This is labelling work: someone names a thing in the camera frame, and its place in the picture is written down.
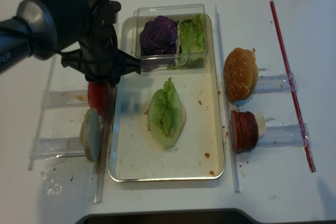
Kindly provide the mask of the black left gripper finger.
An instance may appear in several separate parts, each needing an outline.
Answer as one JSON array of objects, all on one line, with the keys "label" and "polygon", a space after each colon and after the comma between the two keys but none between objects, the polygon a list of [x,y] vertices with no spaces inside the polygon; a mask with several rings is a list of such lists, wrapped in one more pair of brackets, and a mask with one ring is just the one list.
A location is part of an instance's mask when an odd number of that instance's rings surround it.
[{"label": "black left gripper finger", "polygon": [[141,59],[133,57],[120,49],[116,50],[115,77],[121,77],[129,73],[141,74]]}]

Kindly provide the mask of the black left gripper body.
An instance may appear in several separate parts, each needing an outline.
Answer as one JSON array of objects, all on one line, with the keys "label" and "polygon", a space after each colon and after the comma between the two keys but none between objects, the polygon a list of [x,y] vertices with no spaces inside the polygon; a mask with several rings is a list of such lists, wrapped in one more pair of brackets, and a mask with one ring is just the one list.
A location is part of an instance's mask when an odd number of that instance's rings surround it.
[{"label": "black left gripper body", "polygon": [[110,0],[35,0],[45,10],[46,32],[35,31],[34,42],[47,53],[62,56],[63,67],[83,73],[87,81],[120,79],[120,55],[113,25],[121,4]]}]

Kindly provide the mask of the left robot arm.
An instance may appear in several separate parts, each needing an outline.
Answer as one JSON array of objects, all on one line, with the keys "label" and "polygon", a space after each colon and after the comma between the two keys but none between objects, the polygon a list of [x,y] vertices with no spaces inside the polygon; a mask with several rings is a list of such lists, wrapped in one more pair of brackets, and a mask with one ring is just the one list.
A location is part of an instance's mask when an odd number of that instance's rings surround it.
[{"label": "left robot arm", "polygon": [[118,48],[120,9],[111,0],[23,0],[1,22],[1,71],[30,56],[60,55],[63,67],[114,87],[123,75],[141,72],[141,60]]}]

